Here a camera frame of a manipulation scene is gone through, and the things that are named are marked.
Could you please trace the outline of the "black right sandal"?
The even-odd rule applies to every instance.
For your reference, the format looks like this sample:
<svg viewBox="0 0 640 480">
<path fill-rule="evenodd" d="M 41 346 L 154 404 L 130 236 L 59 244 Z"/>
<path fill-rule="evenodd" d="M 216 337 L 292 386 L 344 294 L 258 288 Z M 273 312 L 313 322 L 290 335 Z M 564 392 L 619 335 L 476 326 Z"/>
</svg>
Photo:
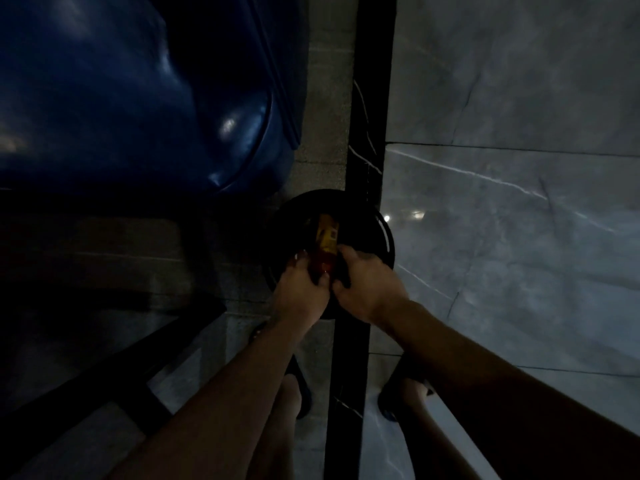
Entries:
<svg viewBox="0 0 640 480">
<path fill-rule="evenodd" d="M 424 378 L 419 365 L 406 353 L 402 354 L 396 367 L 378 396 L 377 405 L 382 416 L 397 423 L 394 414 L 400 401 L 401 382 L 405 379 L 416 381 L 426 387 L 426 396 L 435 395 L 431 384 Z"/>
</svg>

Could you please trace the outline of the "person's leg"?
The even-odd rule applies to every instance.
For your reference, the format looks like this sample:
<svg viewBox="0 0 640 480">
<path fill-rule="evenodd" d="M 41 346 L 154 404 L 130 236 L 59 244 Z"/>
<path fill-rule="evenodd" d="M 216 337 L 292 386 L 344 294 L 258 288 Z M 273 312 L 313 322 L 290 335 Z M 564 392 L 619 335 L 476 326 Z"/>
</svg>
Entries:
<svg viewBox="0 0 640 480">
<path fill-rule="evenodd" d="M 286 374 L 253 453 L 246 480 L 294 480 L 294 430 L 301 410 L 298 380 Z"/>
<path fill-rule="evenodd" d="M 415 480 L 480 480 L 452 442 L 428 413 L 427 387 L 401 379 L 394 416 L 404 434 Z"/>
</svg>

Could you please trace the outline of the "black left sandal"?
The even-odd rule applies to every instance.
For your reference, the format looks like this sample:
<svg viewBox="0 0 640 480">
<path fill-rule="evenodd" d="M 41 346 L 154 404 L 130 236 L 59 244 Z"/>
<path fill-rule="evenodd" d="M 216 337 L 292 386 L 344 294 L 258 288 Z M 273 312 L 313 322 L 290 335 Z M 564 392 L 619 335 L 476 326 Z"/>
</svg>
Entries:
<svg viewBox="0 0 640 480">
<path fill-rule="evenodd" d="M 255 407 L 256 411 L 265 417 L 264 426 L 267 426 L 271 413 L 276 404 L 276 396 L 278 395 L 280 383 L 286 376 L 293 376 L 298 383 L 300 397 L 300 407 L 297 419 L 301 419 L 308 414 L 312 406 L 312 393 L 303 376 L 295 355 L 291 356 L 287 367 L 284 367 L 284 353 L 290 349 L 282 351 L 276 350 L 276 346 L 280 345 L 278 341 L 272 343 L 270 332 L 267 332 L 266 339 L 259 339 L 268 329 L 268 322 L 261 322 L 256 326 L 249 337 L 249 345 L 247 348 L 250 361 L 247 365 L 251 366 L 251 371 L 243 373 L 243 378 L 251 379 L 251 391 L 256 394 Z"/>
</svg>

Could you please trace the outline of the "person's right forearm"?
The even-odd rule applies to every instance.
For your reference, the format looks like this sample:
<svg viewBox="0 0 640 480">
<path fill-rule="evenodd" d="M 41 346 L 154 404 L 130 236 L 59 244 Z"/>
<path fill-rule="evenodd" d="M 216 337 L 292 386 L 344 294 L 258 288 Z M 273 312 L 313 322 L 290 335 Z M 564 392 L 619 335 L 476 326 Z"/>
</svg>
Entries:
<svg viewBox="0 0 640 480">
<path fill-rule="evenodd" d="M 376 324 L 414 360 L 502 480 L 640 480 L 640 436 L 396 298 Z"/>
</svg>

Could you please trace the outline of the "black round trash bin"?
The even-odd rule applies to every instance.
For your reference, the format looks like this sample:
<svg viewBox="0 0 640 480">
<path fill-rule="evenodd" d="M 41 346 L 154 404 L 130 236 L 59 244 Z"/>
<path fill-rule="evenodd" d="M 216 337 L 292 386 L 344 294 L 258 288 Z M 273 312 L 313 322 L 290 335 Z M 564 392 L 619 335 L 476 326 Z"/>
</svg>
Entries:
<svg viewBox="0 0 640 480">
<path fill-rule="evenodd" d="M 270 290 L 276 289 L 288 261 L 298 251 L 306 251 L 310 257 L 320 214 L 330 214 L 339 223 L 338 245 L 346 244 L 376 255 L 393 268 L 394 238 L 379 210 L 345 191 L 319 189 L 284 203 L 266 224 L 260 250 L 263 274 Z M 347 266 L 339 250 L 330 277 L 349 285 Z"/>
</svg>

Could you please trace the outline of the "orange snack packet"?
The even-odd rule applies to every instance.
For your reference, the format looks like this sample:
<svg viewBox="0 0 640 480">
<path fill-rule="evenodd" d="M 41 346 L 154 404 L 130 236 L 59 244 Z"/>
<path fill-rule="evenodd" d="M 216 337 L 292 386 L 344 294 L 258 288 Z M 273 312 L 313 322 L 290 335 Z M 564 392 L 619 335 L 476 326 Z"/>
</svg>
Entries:
<svg viewBox="0 0 640 480">
<path fill-rule="evenodd" d="M 310 254 L 310 268 L 314 274 L 332 274 L 338 259 L 339 223 L 330 214 L 320 214 L 315 244 Z"/>
</svg>

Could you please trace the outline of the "person's left hand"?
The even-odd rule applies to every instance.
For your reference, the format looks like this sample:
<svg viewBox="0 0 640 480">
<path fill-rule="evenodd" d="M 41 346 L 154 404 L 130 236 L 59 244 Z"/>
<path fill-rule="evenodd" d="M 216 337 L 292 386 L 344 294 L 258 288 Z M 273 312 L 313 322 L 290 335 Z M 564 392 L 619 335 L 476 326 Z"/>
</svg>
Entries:
<svg viewBox="0 0 640 480">
<path fill-rule="evenodd" d="M 309 273 L 310 257 L 299 251 L 287 263 L 273 297 L 276 321 L 299 342 L 323 315 L 328 301 L 321 301 L 318 281 Z"/>
</svg>

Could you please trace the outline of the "person's right hand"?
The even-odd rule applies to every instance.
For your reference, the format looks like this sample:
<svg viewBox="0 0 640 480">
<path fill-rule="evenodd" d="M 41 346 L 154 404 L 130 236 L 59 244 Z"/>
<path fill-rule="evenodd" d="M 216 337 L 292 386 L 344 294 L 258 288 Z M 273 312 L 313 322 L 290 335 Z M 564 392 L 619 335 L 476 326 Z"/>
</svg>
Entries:
<svg viewBox="0 0 640 480">
<path fill-rule="evenodd" d="M 341 305 L 353 317 L 377 326 L 389 320 L 392 312 L 409 302 L 409 295 L 396 273 L 379 257 L 355 250 L 346 244 L 338 245 L 346 263 L 351 305 Z"/>
</svg>

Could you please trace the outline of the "person's right leg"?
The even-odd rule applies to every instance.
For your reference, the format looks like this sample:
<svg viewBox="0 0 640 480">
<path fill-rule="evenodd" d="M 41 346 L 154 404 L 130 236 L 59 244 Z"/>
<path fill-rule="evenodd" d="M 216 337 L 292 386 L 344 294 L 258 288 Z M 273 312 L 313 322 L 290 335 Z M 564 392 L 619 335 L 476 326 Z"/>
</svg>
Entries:
<svg viewBox="0 0 640 480">
<path fill-rule="evenodd" d="M 428 413 L 427 387 L 401 379 L 394 416 L 404 434 L 415 480 L 480 480 L 452 442 Z"/>
</svg>

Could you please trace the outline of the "black sandal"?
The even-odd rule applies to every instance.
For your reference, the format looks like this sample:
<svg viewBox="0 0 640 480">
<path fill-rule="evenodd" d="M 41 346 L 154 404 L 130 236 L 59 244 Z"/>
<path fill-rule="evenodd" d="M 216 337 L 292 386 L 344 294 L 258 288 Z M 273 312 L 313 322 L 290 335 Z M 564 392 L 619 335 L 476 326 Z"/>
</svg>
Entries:
<svg viewBox="0 0 640 480">
<path fill-rule="evenodd" d="M 396 367 L 378 396 L 377 405 L 382 416 L 397 423 L 394 414 L 400 401 L 401 382 L 405 379 L 416 381 L 426 387 L 426 396 L 435 395 L 431 384 L 424 378 L 419 365 L 406 353 L 402 354 Z"/>
<path fill-rule="evenodd" d="M 251 379 L 251 391 L 256 394 L 255 407 L 256 411 L 265 417 L 264 426 L 267 426 L 271 413 L 276 404 L 276 396 L 278 395 L 280 383 L 286 376 L 293 376 L 298 383 L 300 397 L 300 407 L 297 419 L 301 419 L 308 414 L 312 406 L 312 393 L 303 376 L 295 355 L 291 356 L 287 367 L 284 367 L 284 353 L 290 349 L 282 351 L 276 350 L 276 346 L 280 345 L 278 341 L 272 343 L 270 332 L 267 332 L 266 339 L 259 339 L 268 329 L 268 322 L 261 322 L 256 326 L 249 337 L 249 345 L 247 348 L 250 361 L 247 365 L 251 366 L 251 371 L 243 373 L 243 378 Z"/>
</svg>

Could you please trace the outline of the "black metal frame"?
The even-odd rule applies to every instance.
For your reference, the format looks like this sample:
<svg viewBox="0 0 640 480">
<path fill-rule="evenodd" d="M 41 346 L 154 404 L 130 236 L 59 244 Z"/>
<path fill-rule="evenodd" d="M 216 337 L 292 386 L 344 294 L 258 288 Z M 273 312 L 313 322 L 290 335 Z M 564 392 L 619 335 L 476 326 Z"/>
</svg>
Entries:
<svg viewBox="0 0 640 480">
<path fill-rule="evenodd" d="M 148 386 L 201 332 L 227 311 L 224 302 L 196 287 L 175 320 L 108 356 L 59 387 L 0 418 L 6 447 L 0 455 L 0 479 L 18 472 L 87 416 L 114 402 L 146 436 L 174 417 Z"/>
</svg>

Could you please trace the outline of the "person's left leg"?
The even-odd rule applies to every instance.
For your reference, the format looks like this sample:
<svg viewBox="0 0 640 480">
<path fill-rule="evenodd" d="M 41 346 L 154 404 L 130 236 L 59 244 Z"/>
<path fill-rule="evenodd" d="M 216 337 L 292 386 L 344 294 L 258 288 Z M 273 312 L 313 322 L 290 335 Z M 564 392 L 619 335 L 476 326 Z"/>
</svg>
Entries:
<svg viewBox="0 0 640 480">
<path fill-rule="evenodd" d="M 294 480 L 294 430 L 301 410 L 298 380 L 286 374 L 253 453 L 246 480 Z"/>
</svg>

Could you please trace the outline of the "large blue plastic barrel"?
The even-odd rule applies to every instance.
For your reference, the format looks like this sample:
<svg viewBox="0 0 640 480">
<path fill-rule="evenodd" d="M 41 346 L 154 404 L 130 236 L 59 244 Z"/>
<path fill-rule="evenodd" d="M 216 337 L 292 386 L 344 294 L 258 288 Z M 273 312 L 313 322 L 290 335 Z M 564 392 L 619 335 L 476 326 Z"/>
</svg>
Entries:
<svg viewBox="0 0 640 480">
<path fill-rule="evenodd" d="M 308 0 L 0 0 L 0 189 L 270 195 L 308 49 Z"/>
</svg>

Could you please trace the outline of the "person's left forearm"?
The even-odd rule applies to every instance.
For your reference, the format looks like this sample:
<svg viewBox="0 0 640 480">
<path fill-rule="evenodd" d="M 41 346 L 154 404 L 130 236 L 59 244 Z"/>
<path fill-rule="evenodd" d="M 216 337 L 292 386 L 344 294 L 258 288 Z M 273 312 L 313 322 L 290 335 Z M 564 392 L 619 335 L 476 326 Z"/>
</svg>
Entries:
<svg viewBox="0 0 640 480">
<path fill-rule="evenodd" d="M 270 342 L 284 353 L 287 367 L 300 342 L 277 321 Z M 108 480 L 246 480 L 264 429 L 256 411 L 246 347 L 155 435 L 149 437 L 109 475 Z"/>
</svg>

